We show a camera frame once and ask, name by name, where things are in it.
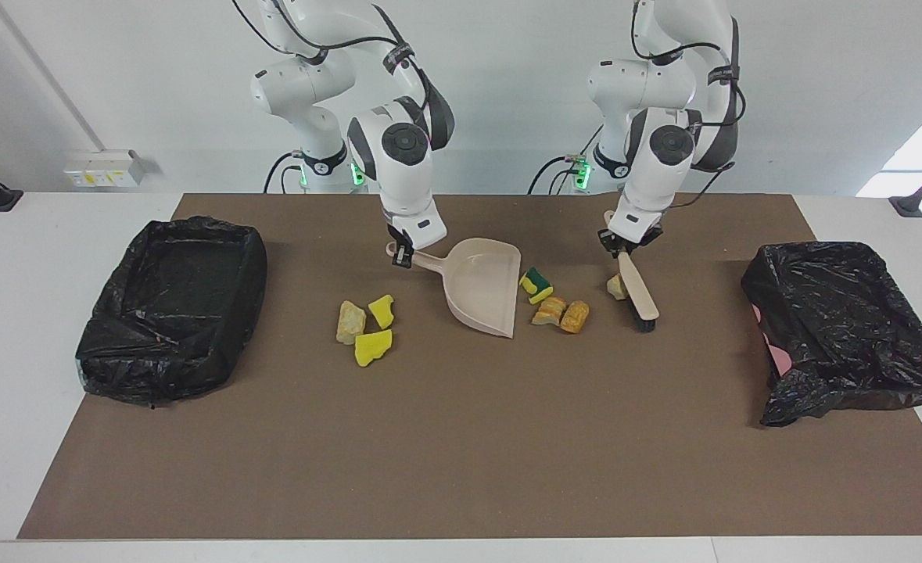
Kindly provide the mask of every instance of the yellow sponge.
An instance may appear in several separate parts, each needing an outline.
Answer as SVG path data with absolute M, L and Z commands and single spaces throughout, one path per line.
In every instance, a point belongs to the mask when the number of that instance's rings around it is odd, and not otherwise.
M 383 296 L 367 306 L 371 310 L 371 314 L 374 314 L 374 318 L 378 320 L 378 325 L 381 325 L 381 329 L 390 327 L 395 321 L 395 314 L 392 314 L 392 303 L 395 303 L 395 298 Z
M 372 335 L 357 336 L 357 364 L 361 368 L 370 366 L 371 361 L 377 360 L 392 348 L 392 332 L 374 332 Z

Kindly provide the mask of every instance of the bin lined with black bag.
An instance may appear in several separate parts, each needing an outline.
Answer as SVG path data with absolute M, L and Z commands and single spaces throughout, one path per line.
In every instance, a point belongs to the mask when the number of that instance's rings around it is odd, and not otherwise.
M 791 359 L 783 373 L 771 360 L 761 424 L 922 405 L 922 324 L 870 246 L 763 246 L 742 289 L 770 345 Z
M 254 228 L 149 222 L 85 325 L 75 353 L 85 391 L 156 406 L 220 387 L 256 328 L 265 275 Z

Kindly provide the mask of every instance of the black circular joint cap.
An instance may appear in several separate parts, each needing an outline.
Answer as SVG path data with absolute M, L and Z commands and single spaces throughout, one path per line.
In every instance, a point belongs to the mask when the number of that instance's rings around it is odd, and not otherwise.
M 676 125 L 663 125 L 651 133 L 651 152 L 660 163 L 674 167 L 694 153 L 694 136 Z
M 425 158 L 429 150 L 429 140 L 425 132 L 414 124 L 394 124 L 385 130 L 381 137 L 381 146 L 388 156 L 407 167 L 414 167 Z

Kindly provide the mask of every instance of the dustpan handle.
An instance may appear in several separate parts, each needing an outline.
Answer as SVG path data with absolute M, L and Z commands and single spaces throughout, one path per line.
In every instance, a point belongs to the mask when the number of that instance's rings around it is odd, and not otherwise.
M 395 256 L 395 250 L 397 250 L 395 242 L 389 242 L 388 246 L 385 248 L 388 256 L 392 257 Z M 411 256 L 411 263 L 413 266 L 424 268 L 424 270 L 435 271 L 437 274 L 443 275 L 443 259 L 438 259 L 436 256 L 430 256 L 429 254 L 420 253 L 418 250 L 415 250 L 413 256 Z

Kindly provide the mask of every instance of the white wall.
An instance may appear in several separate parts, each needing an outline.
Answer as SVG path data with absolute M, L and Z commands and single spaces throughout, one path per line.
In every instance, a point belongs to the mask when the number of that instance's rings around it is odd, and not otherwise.
M 256 4 L 239 1 L 257 21 Z M 250 76 L 279 55 L 228 0 L 0 3 L 102 142 L 156 164 L 144 189 L 253 192 L 297 144 L 285 122 L 250 103 Z M 521 192 L 544 160 L 581 149 L 600 120 L 585 90 L 590 65 L 631 50 L 629 0 L 382 6 L 457 114 L 456 138 L 436 154 L 439 192 Z M 739 167 L 716 189 L 850 195 L 922 124 L 922 2 L 731 6 L 750 110 Z M 0 42 L 0 175 L 65 189 L 53 171 L 63 150 L 81 147 L 11 74 L 6 48 Z M 343 123 L 396 95 L 376 61 L 357 60 L 357 90 L 328 104 Z M 42 181 L 26 176 L 24 160 L 49 167 Z M 693 174 L 687 186 L 705 179 Z

